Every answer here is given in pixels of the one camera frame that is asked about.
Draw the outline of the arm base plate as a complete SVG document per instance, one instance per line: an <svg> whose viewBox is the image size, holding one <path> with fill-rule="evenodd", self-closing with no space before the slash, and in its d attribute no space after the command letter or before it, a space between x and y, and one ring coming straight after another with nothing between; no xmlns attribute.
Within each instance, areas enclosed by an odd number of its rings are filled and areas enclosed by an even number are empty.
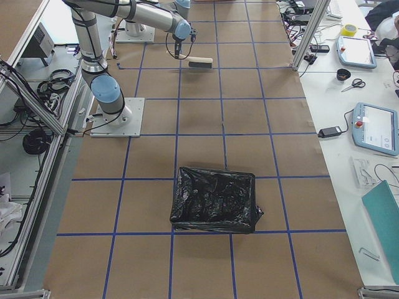
<svg viewBox="0 0 399 299"><path fill-rule="evenodd" d="M90 136L95 138L138 138L141 133L143 112L145 107L144 98L125 98L125 107L119 115L104 114L100 105L97 105Z"/></svg>
<svg viewBox="0 0 399 299"><path fill-rule="evenodd" d="M116 37L116 43L153 43L155 28L139 23L122 22Z"/></svg>

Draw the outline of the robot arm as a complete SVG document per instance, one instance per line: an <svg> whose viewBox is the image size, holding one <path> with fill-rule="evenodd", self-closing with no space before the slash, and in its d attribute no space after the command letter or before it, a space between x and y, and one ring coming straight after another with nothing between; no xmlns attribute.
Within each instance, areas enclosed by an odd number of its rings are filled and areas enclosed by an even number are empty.
<svg viewBox="0 0 399 299"><path fill-rule="evenodd" d="M156 1L64 1L72 20L83 58L82 76L102 109L106 123L117 126L131 117L118 82L108 73L100 45L97 15L119 17L126 21L172 33L176 45L188 38L193 29L187 21L190 1L158 4Z"/></svg>
<svg viewBox="0 0 399 299"><path fill-rule="evenodd" d="M125 30L130 36L140 36L147 28L155 28L172 33L185 40L191 32L188 14L191 1L136 1L133 19L125 20Z"/></svg>

